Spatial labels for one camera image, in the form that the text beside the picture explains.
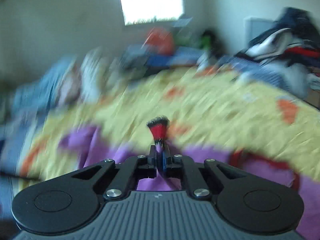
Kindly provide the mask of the purple knit sweater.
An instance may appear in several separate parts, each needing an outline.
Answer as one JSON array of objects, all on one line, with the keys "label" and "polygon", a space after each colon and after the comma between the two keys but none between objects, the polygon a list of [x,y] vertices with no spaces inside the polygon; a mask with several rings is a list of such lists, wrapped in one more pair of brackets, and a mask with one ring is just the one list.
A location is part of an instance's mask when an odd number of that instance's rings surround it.
[{"label": "purple knit sweater", "polygon": [[[201,163],[212,158],[231,164],[235,153],[230,149],[221,149],[214,145],[187,145],[176,147],[168,142],[171,154],[182,154]],[[65,135],[59,142],[59,148],[78,155],[78,168],[84,168],[104,159],[113,159],[121,163],[134,155],[146,155],[149,150],[134,150],[130,144],[111,145],[101,136],[101,127],[85,125]],[[304,202],[304,213],[297,231],[306,239],[319,239],[319,183],[307,176],[296,174],[288,164],[271,161],[253,153],[246,154],[236,165],[246,172],[269,179],[285,186],[298,184],[298,193]]]}]

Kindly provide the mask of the blue folded clothes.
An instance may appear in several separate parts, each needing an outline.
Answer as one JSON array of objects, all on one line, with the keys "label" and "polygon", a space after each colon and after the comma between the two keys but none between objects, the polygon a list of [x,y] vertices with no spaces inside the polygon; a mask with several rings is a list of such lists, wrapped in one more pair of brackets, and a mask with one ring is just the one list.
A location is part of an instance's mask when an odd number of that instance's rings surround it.
[{"label": "blue folded clothes", "polygon": [[80,96],[81,73],[75,56],[61,58],[42,78],[18,87],[10,113],[44,113],[73,103]]}]

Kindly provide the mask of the pile of dark clothes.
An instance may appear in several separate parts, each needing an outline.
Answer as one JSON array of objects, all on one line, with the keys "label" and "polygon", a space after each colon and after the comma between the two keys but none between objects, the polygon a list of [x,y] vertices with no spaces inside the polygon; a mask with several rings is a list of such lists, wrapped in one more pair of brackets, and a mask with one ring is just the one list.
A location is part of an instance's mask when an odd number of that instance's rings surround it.
[{"label": "pile of dark clothes", "polygon": [[286,61],[287,66],[298,63],[319,75],[319,28],[308,11],[287,7],[271,28],[235,56],[261,65],[274,60]]}]

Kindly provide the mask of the yellow floral bed quilt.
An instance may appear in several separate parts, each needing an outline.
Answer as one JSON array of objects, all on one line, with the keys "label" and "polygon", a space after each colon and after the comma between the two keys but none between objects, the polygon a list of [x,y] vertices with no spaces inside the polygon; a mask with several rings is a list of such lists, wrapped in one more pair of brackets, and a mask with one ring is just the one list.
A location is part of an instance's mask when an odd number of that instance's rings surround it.
[{"label": "yellow floral bed quilt", "polygon": [[104,142],[128,143],[146,152],[152,141],[146,123],[166,116],[170,138],[180,147],[195,144],[251,150],[286,161],[303,175],[319,180],[319,111],[271,85],[234,78],[233,72],[164,71],[97,103],[50,113],[18,173],[48,180],[75,170],[75,153],[60,150],[58,144],[63,136],[86,125],[99,126]]}]

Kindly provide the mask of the grey headboard panel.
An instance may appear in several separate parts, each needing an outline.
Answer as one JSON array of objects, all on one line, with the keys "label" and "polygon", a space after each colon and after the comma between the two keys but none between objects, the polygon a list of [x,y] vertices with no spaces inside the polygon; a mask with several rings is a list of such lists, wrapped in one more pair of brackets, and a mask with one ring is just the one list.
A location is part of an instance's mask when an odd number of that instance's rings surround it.
[{"label": "grey headboard panel", "polygon": [[245,44],[272,27],[274,20],[248,16],[244,18]]}]

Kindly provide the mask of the orange plastic bag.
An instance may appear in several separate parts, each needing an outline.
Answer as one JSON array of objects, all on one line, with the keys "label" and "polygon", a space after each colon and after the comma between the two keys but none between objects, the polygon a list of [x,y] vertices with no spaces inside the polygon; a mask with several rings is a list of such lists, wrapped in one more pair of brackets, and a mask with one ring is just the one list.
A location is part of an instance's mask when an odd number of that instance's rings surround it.
[{"label": "orange plastic bag", "polygon": [[143,46],[150,46],[154,52],[161,55],[169,56],[175,52],[172,33],[162,28],[152,28]]}]

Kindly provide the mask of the bright window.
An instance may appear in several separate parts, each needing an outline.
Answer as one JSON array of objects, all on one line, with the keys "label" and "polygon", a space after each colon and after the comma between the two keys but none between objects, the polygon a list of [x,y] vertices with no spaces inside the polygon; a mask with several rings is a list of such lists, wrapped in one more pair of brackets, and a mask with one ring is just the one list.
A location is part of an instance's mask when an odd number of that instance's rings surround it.
[{"label": "bright window", "polygon": [[120,0],[125,25],[175,21],[184,14],[183,0]]}]

